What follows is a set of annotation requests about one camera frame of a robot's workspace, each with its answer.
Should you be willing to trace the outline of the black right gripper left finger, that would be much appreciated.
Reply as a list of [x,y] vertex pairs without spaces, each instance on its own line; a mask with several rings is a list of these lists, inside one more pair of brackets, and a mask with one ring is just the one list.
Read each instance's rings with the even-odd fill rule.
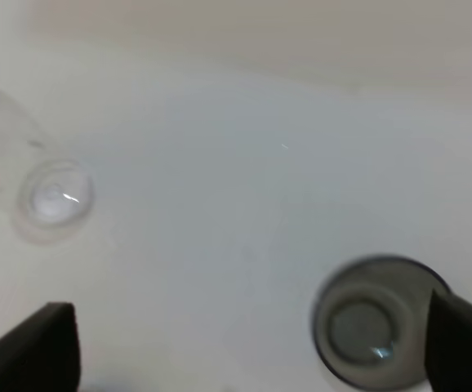
[[0,338],[0,391],[75,392],[80,380],[73,304],[48,303]]

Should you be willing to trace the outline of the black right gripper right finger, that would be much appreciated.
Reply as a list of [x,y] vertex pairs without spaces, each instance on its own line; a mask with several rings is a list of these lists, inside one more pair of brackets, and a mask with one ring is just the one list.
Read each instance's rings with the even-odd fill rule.
[[472,392],[472,305],[454,294],[432,294],[425,343],[431,389]]

